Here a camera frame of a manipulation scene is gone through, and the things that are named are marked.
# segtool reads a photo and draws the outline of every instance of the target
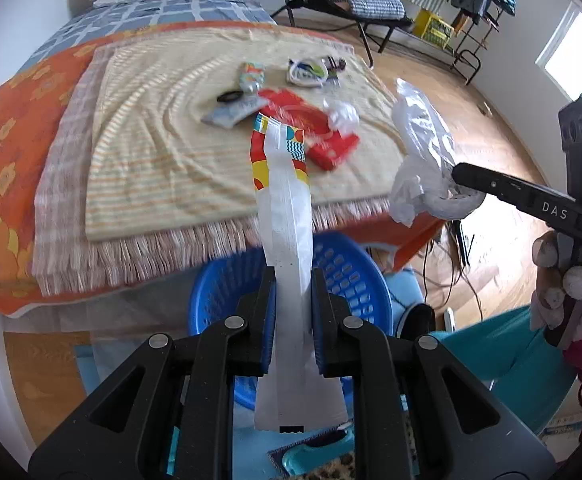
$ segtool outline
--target person's leg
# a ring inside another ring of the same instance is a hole
[[[575,379],[562,351],[542,330],[529,329],[528,307],[518,308],[454,333],[435,332],[475,376],[496,380],[493,394],[530,430],[539,433],[557,412]]]

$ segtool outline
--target white plastic bag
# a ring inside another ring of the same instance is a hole
[[[256,193],[260,237],[267,265],[276,268],[277,295],[273,355],[268,374],[258,381],[255,428],[279,431],[281,426],[303,426],[311,431],[336,426],[348,418],[342,387],[340,380],[319,374],[311,335],[308,177],[305,182],[298,177],[285,124],[260,115],[256,129],[265,133],[268,166],[264,178],[268,186]]]
[[[410,227],[421,212],[442,220],[460,220],[477,209],[484,193],[458,186],[451,178],[455,165],[453,137],[426,95],[397,80],[398,100],[393,123],[407,149],[389,197],[389,213]]]
[[[342,135],[352,134],[360,125],[360,116],[356,108],[344,101],[324,99],[324,110],[328,115],[328,127]]]

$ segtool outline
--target blue laundry basket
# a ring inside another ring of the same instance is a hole
[[[348,300],[351,313],[391,335],[393,318],[389,289],[375,262],[353,240],[338,233],[313,237],[313,265],[324,271],[327,288]],[[189,304],[190,335],[201,333],[214,322],[235,314],[239,299],[256,292],[266,261],[262,249],[251,249],[230,258],[213,260],[198,274]],[[255,409],[256,378],[235,378],[235,400]],[[347,402],[351,400],[351,379],[342,379]]]

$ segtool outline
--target bed sheet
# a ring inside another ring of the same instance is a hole
[[[20,71],[67,48],[110,34],[151,25],[208,21],[275,23],[255,0],[133,0],[95,7],[53,34]]]

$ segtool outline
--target black shoe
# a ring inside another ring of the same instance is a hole
[[[436,313],[426,303],[410,307],[402,316],[395,337],[415,341],[436,329]]]

